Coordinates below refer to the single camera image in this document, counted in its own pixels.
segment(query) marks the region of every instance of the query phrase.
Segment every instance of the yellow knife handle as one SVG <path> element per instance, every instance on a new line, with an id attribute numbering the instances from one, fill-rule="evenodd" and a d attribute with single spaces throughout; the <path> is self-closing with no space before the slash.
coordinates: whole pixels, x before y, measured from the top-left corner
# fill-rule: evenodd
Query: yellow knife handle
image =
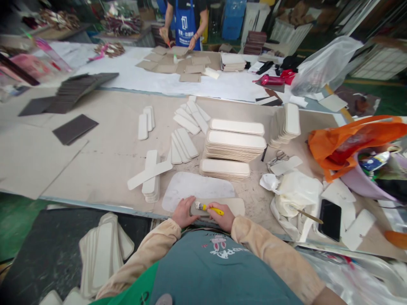
<path id="1" fill-rule="evenodd" d="M 223 216 L 225 214 L 222 210 L 219 210 L 217 208 L 211 208 L 211 210 L 214 210 L 216 213 L 218 213 L 221 216 Z"/>

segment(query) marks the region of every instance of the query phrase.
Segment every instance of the factory floor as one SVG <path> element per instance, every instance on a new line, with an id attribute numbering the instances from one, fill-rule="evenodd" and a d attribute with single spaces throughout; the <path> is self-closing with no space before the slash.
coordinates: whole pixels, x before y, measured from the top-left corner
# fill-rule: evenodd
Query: factory floor
<path id="1" fill-rule="evenodd" d="M 310 33 L 300 45 L 298 53 L 311 55 L 318 49 L 327 45 L 333 39 L 332 35 Z M 230 43 L 238 51 L 240 40 L 224 41 L 220 37 L 208 39 L 204 50 L 210 45 Z M 380 106 L 376 114 L 389 114 L 407 116 L 407 88 L 396 80 L 375 81 L 348 77 L 344 83 L 361 93 L 369 93 L 381 97 Z M 22 196 L 0 193 L 0 272 L 3 262 L 14 258 L 26 235 L 31 229 L 39 211 L 44 209 L 50 202 L 44 200 L 31 200 Z"/>

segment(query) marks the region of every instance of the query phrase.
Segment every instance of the glue brush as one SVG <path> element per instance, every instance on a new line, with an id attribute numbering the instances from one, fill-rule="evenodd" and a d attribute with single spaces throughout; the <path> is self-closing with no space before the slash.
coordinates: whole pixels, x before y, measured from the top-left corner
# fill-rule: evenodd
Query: glue brush
<path id="1" fill-rule="evenodd" d="M 206 211 L 206 205 L 203 203 L 200 203 L 198 201 L 195 202 L 195 208 L 197 210 L 201 210 L 201 211 Z M 219 215 L 223 216 L 225 213 L 217 208 L 210 208 L 211 210 L 214 210 L 216 213 L 218 213 Z"/>

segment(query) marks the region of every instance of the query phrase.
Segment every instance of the scissors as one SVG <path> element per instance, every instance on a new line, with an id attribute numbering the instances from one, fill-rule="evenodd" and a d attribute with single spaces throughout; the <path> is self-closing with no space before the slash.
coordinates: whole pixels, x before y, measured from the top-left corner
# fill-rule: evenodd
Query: scissors
<path id="1" fill-rule="evenodd" d="M 277 164 L 277 163 L 279 163 L 281 161 L 288 161 L 289 159 L 290 159 L 289 155 L 287 155 L 282 150 L 277 150 L 276 157 L 273 160 L 271 160 L 268 164 L 270 166 L 273 166 L 274 164 Z"/>

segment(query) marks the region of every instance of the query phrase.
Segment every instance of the mobile phone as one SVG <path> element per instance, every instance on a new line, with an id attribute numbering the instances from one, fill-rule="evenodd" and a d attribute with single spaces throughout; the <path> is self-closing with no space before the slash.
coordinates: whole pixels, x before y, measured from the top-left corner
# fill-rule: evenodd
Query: mobile phone
<path id="1" fill-rule="evenodd" d="M 318 231 L 335 241 L 339 241 L 341 214 L 342 208 L 340 206 L 323 199 L 319 217 L 323 221 L 323 225 L 318 225 Z"/>

